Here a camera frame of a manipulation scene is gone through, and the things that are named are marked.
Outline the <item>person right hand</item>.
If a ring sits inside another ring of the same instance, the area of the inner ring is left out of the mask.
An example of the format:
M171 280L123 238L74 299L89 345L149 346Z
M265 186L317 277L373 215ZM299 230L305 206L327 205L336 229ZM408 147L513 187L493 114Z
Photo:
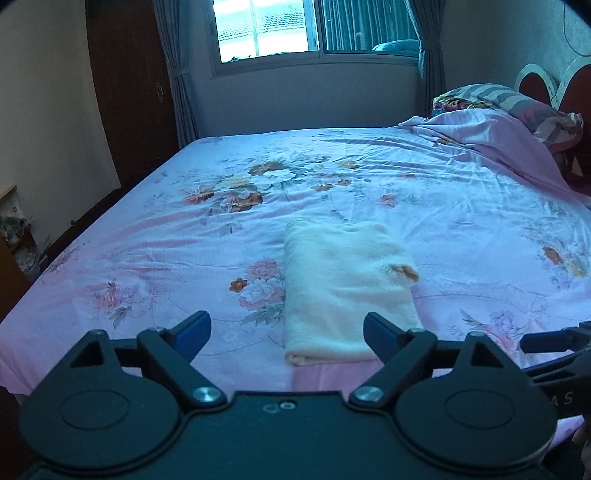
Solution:
M591 469L591 466L590 466L590 464L591 464L591 426L590 426L589 421L585 421L585 423L582 424L577 429L577 431L573 435L572 441L575 444L582 445L581 461L582 461L582 464L584 465L584 468L586 470L590 470Z

